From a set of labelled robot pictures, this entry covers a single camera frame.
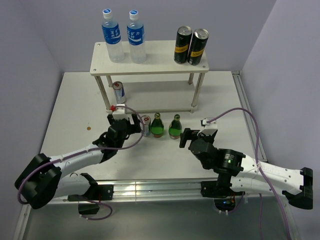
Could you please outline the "silver energy can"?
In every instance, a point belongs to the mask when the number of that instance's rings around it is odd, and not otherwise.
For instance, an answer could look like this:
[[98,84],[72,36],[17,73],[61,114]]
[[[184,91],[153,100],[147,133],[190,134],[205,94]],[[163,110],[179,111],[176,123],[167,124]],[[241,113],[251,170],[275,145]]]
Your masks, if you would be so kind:
[[144,126],[144,137],[148,137],[151,134],[151,118],[148,115],[142,115],[142,123]]
[[115,81],[112,84],[112,88],[115,94],[116,102],[118,104],[124,104],[126,102],[126,96],[123,83],[120,81]]

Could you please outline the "blue-label water bottle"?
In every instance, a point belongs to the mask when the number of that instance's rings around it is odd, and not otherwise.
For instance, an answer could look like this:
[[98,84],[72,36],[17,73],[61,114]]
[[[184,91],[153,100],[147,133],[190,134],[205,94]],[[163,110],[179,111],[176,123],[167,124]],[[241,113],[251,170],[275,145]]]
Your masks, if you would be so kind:
[[129,11],[127,38],[129,42],[131,60],[136,64],[145,62],[147,59],[145,48],[145,29],[137,10]]
[[125,58],[125,54],[119,23],[114,19],[113,12],[110,8],[104,9],[102,15],[103,22],[101,28],[109,59],[114,63],[121,62]]

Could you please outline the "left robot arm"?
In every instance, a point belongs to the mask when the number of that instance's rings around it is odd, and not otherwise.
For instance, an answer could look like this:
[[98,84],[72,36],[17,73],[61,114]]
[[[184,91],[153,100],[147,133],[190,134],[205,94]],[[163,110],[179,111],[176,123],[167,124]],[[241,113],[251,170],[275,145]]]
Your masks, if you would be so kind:
[[87,147],[60,156],[37,154],[14,183],[17,200],[39,209],[52,199],[75,196],[79,201],[93,202],[103,196],[103,191],[92,176],[81,173],[70,175],[85,167],[102,164],[124,150],[124,142],[132,134],[142,134],[144,127],[140,115],[134,113],[122,119],[108,115],[110,126]]

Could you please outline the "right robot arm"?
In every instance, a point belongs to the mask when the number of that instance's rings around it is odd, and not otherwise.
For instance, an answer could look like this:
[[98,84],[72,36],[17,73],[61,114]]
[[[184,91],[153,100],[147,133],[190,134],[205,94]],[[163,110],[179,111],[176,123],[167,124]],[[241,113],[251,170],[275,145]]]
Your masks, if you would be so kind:
[[180,135],[180,148],[190,141],[188,150],[205,170],[218,175],[217,180],[200,183],[205,198],[225,199],[241,194],[275,194],[285,197],[296,208],[313,209],[313,170],[282,168],[256,161],[242,152],[214,147],[215,134],[185,128]]

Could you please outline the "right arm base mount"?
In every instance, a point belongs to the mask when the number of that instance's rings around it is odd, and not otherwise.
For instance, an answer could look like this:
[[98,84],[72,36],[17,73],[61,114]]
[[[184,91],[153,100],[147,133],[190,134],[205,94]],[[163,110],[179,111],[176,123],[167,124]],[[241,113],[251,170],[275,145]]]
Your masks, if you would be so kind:
[[205,180],[200,182],[200,194],[204,198],[212,198],[214,206],[219,213],[228,214],[234,211],[242,202],[244,191],[234,191],[232,184],[227,181]]

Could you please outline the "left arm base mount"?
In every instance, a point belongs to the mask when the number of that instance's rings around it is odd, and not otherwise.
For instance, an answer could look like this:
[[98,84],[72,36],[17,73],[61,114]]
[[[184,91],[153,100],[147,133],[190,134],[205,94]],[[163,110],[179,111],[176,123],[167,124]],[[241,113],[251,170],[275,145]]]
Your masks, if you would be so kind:
[[[87,221],[101,221],[109,218],[113,213],[113,208],[105,203],[113,199],[114,186],[112,184],[97,184],[91,186],[83,195],[68,195],[68,202],[78,202],[78,213],[81,218]],[[93,217],[99,210],[105,207],[109,210],[106,216]]]

